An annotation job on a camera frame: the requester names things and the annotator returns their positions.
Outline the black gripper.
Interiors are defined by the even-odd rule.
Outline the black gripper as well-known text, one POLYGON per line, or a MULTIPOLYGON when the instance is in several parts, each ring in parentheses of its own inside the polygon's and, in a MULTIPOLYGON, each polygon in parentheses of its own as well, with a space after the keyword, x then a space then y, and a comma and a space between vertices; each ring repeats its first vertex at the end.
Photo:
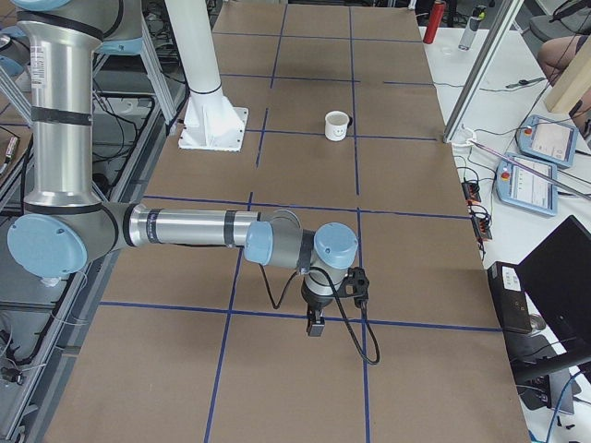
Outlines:
POLYGON ((301 295, 307 303, 307 335, 318 338, 322 335, 325 327, 322 312, 332 302, 333 297, 314 293, 305 284, 301 287, 301 295))

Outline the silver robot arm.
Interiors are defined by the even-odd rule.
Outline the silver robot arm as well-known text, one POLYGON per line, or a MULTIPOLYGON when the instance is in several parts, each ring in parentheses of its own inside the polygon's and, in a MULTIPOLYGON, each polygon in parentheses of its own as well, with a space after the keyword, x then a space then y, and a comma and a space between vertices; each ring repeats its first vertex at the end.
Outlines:
POLYGON ((102 201, 92 189, 92 57, 138 54, 138 1, 20 1, 18 26, 30 41, 34 187, 9 228, 12 257, 28 272, 57 278, 126 246, 240 247, 260 266, 302 275, 308 334, 318 336, 323 308, 354 297, 364 308, 365 280, 353 268, 357 238, 338 222, 302 228, 288 210, 149 209, 102 201))

